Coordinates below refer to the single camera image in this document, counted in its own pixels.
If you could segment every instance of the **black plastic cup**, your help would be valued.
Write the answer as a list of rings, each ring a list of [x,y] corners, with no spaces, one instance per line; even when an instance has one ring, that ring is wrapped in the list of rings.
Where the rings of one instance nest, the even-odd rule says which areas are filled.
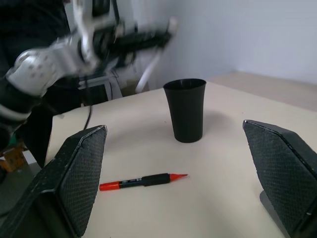
[[[180,79],[164,85],[175,139],[193,143],[203,137],[206,81]]]

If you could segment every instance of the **white table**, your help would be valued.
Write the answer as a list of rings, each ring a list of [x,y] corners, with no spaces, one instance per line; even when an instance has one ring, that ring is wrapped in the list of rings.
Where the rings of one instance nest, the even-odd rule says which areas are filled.
[[[48,158],[82,130],[88,109],[55,117]],[[188,173],[170,184],[98,191],[85,238],[281,238],[259,200],[244,119],[297,132],[317,150],[317,113],[208,83],[204,136],[173,137],[162,89],[96,105],[89,126],[108,127],[100,183]]]

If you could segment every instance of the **marker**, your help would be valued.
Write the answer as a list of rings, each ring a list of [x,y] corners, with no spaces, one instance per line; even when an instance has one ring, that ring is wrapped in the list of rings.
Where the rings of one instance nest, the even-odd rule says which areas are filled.
[[[176,175],[176,174],[160,174],[160,175],[151,175],[145,176],[142,178],[117,181],[117,182],[107,182],[99,185],[100,191],[116,190],[126,187],[136,187],[136,186],[152,186],[158,184],[165,184],[172,182],[181,177],[187,175]]]

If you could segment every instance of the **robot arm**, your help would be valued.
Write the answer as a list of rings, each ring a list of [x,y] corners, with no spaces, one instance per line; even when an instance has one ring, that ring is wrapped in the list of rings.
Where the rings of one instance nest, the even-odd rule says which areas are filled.
[[[76,33],[48,48],[25,51],[0,80],[0,149],[59,79],[128,66],[140,50],[163,50],[176,32],[171,20],[163,30],[125,33],[123,22],[107,17],[109,0],[74,0],[73,6]]]

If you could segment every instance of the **wall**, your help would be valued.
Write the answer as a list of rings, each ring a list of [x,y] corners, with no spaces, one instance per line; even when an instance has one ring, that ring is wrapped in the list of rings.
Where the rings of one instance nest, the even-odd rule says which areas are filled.
[[[179,19],[157,87],[234,70],[317,83],[316,0],[131,1],[141,24]]]

